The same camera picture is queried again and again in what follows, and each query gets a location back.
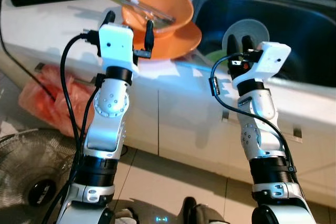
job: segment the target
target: cabinet handle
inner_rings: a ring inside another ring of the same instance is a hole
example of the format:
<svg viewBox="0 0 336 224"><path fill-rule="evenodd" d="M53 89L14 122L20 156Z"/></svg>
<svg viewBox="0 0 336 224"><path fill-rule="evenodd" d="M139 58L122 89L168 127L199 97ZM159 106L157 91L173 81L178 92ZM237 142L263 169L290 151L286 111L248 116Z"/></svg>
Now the cabinet handle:
<svg viewBox="0 0 336 224"><path fill-rule="evenodd" d="M41 73L42 68L44 66L45 66L45 64L40 62L39 64L36 65L36 67L34 68L34 71L37 72L37 73ZM77 82L79 84L89 85L89 86L94 85L95 81L96 81L96 77L93 77L91 81L84 81L84 80L75 78L75 82Z"/></svg>
<svg viewBox="0 0 336 224"><path fill-rule="evenodd" d="M240 126L240 123L237 119L230 118L230 110L223 110L222 122ZM285 136L287 140L292 140L294 142L303 143L302 129L300 125L293 125L293 132L292 133L283 132L283 135Z"/></svg>

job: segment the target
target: white cabinet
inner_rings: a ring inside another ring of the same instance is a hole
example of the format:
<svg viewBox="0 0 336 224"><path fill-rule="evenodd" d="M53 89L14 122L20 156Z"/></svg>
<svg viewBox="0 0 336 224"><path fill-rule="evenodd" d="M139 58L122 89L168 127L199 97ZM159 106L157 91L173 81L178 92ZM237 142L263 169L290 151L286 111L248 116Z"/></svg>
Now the white cabinet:
<svg viewBox="0 0 336 224"><path fill-rule="evenodd" d="M229 141L236 132L222 122L208 92L159 91L159 155L225 175Z"/></svg>
<svg viewBox="0 0 336 224"><path fill-rule="evenodd" d="M336 139L333 127L302 125L302 143L288 141L308 200L336 208Z"/></svg>
<svg viewBox="0 0 336 224"><path fill-rule="evenodd" d="M223 120L222 115L223 107L208 93L159 90L159 155L253 183L237 116L230 112L229 120ZM297 125L301 142L293 137ZM336 207L335 129L285 114L280 114L279 126L306 198Z"/></svg>
<svg viewBox="0 0 336 224"><path fill-rule="evenodd" d="M158 154L158 91L135 79L130 87L130 107L126 115L125 144Z"/></svg>

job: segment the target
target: orange bowl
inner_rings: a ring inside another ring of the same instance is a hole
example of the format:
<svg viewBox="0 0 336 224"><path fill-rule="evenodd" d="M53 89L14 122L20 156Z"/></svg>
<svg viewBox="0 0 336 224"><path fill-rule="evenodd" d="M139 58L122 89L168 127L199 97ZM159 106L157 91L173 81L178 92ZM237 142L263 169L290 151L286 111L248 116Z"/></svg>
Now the orange bowl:
<svg viewBox="0 0 336 224"><path fill-rule="evenodd" d="M176 18L176 21L173 24L164 28L154 29L155 37L171 35L177 29L188 24L194 14L194 7L190 0L140 1ZM121 14L127 25L139 31L146 31L146 20L141 15L126 7L122 7Z"/></svg>

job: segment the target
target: white countertop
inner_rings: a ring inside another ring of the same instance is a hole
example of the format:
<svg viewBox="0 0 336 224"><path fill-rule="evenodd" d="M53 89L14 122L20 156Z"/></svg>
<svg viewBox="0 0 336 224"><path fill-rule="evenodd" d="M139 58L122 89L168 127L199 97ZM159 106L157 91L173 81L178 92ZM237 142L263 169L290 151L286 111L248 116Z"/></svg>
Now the white countertop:
<svg viewBox="0 0 336 224"><path fill-rule="evenodd" d="M117 15L115 22L121 23L121 7L110 0L80 0L25 7L14 7L10 0L3 0L4 40L15 54L59 64L67 42L84 28L97 29L110 9ZM96 51L95 47L83 41L76 43L68 55L68 68L82 69L82 78L95 76L100 71ZM5 64L10 65L0 57L0 69L6 73ZM175 61L143 61L139 62L139 68L143 83L190 89L195 94L209 92L206 69L200 71L197 66ZM229 80L230 77L222 73L220 79ZM267 87L271 89L280 112L293 118L336 126L336 99L333 96L336 89L314 86L296 89L274 82L268 83ZM232 89L230 83L224 83L224 88L228 92L226 96L233 101L238 98L238 92Z"/></svg>

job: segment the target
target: green sponge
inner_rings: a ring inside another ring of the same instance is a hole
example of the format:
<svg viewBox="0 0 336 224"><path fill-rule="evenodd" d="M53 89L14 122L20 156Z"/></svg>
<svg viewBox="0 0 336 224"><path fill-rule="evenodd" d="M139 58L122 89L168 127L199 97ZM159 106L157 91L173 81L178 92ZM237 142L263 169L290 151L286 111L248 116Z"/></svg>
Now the green sponge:
<svg viewBox="0 0 336 224"><path fill-rule="evenodd" d="M226 50L218 50L218 51L210 52L209 54L205 56L205 58L215 63L216 61L218 61L220 58L224 56L226 56Z"/></svg>

